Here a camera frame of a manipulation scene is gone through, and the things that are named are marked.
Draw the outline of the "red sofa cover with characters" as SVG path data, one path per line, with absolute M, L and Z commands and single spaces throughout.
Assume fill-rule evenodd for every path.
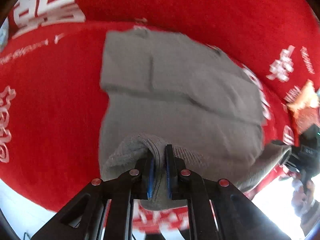
M 306 0 L 12 0 L 1 52 L 1 182 L 18 194 L 12 219 L 33 205 L 58 212 L 85 185 L 100 187 L 100 86 L 107 33 L 179 33 L 218 48 L 260 92 L 264 144 L 298 146 L 288 103 L 319 88 L 319 21 Z M 249 191 L 280 175 L 281 161 Z M 185 206 L 152 211 L 134 200 L 136 238 L 188 239 Z

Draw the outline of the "grey knit sweater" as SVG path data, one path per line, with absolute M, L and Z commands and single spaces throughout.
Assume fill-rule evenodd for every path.
M 209 180 L 255 187 L 291 151 L 264 144 L 260 92 L 223 51 L 179 33 L 136 29 L 106 35 L 100 86 L 109 96 L 99 137 L 103 180 L 117 178 L 151 153 L 152 196 L 145 209 L 185 206 L 170 200 L 165 147 Z

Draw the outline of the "white green floral cloth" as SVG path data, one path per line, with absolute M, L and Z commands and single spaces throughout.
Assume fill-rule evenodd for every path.
M 0 52 L 2 52 L 6 47 L 8 43 L 8 37 L 9 37 L 9 21 L 6 18 L 0 28 Z

